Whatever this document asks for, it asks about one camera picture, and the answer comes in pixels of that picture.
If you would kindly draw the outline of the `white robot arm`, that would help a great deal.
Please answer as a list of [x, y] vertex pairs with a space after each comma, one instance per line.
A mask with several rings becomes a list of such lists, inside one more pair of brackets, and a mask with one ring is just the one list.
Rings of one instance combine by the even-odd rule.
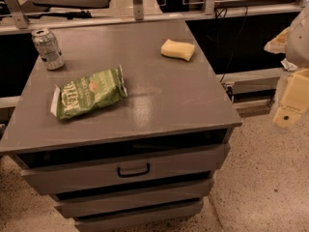
[[309, 5], [302, 9], [291, 25], [269, 41], [264, 50], [284, 53], [288, 64], [299, 71], [287, 79], [272, 122], [281, 128], [293, 126], [309, 108]]

